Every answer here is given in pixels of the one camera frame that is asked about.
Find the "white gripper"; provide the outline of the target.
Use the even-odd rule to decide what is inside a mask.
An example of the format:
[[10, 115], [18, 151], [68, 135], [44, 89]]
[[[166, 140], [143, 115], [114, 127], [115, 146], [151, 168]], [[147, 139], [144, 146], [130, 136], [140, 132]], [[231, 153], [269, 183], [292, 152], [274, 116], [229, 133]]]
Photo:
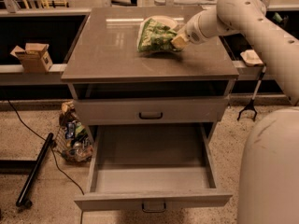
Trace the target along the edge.
[[171, 44], [175, 49], [184, 49], [189, 42], [202, 44], [217, 36], [217, 15], [215, 11], [201, 11], [186, 23], [185, 33], [177, 34]]

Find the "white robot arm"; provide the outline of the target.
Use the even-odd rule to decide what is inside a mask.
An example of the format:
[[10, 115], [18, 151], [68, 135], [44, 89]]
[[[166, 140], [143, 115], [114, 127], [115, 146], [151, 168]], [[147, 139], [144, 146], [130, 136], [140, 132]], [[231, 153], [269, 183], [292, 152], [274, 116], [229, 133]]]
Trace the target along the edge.
[[299, 224], [299, 41], [265, 17], [261, 0], [217, 0], [194, 15], [172, 44], [182, 49], [242, 34], [291, 106], [261, 119], [244, 145], [237, 224]]

